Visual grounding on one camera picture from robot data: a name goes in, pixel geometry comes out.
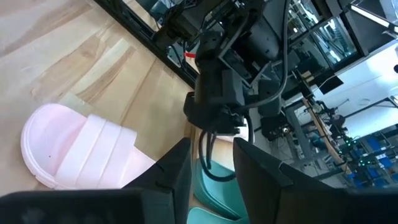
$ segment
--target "wooden stick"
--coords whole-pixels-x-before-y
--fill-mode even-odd
[[[316,117],[316,114],[311,110],[310,103],[306,100],[303,99],[304,105],[307,107],[308,112],[310,113],[312,120],[317,127],[319,134],[321,135],[321,138],[325,141],[326,147],[328,148],[329,154],[336,160],[337,163],[342,164],[344,163],[344,160],[339,156],[339,154],[336,152],[335,148],[330,144],[330,140],[328,139],[328,133],[325,133],[325,130],[322,128],[323,124],[320,124],[318,122],[318,119]],[[345,174],[352,174],[351,170],[347,166],[347,164],[340,165],[340,167],[343,169]]]

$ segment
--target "pink slipper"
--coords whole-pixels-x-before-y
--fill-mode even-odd
[[[137,133],[58,104],[37,109],[22,131],[22,156],[53,189],[120,189],[155,161],[136,147]]]

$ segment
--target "wooden table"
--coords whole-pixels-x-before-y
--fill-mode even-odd
[[[1,1],[0,72],[0,195],[46,189],[19,143],[44,103],[137,131],[137,148],[155,160],[190,135],[182,110],[190,87],[91,0]]]
[[[348,167],[347,163],[344,163],[344,160],[336,152],[335,148],[330,144],[331,137],[330,137],[329,133],[327,133],[325,131],[324,127],[326,125],[324,124],[322,119],[318,118],[318,115],[313,112],[313,110],[311,109],[310,103],[306,99],[303,99],[303,103],[304,103],[305,107],[307,107],[308,112],[310,113],[311,118],[312,118],[315,126],[317,127],[317,130],[319,131],[320,136],[324,140],[326,147],[328,148],[329,154],[334,158],[334,160],[338,164],[342,164],[342,165],[340,165],[340,167],[343,169],[345,174],[351,174],[352,173],[351,169]]]

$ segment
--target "teal object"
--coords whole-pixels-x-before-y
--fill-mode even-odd
[[[221,177],[233,173],[214,161],[211,161],[210,171]],[[201,203],[223,217],[238,220],[248,216],[238,181],[236,179],[229,182],[211,180],[204,173],[199,159],[195,161],[193,193]]]
[[[218,215],[207,212],[201,208],[191,208],[188,213],[187,224],[249,224],[248,218],[241,218],[233,221],[227,218],[220,217]]]

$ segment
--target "ceiling light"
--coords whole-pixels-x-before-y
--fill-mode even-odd
[[[359,7],[351,5],[351,9],[353,11],[361,14],[362,16],[364,16],[364,17],[366,17],[366,18],[368,18],[368,19],[370,19],[370,20],[372,20],[374,22],[377,22],[378,24],[384,26],[385,28],[388,28],[388,26],[390,24],[389,22],[385,21],[384,19],[381,19],[381,18],[379,18],[379,17],[371,14],[370,12],[367,12],[367,11],[365,11],[365,10],[359,8]]]

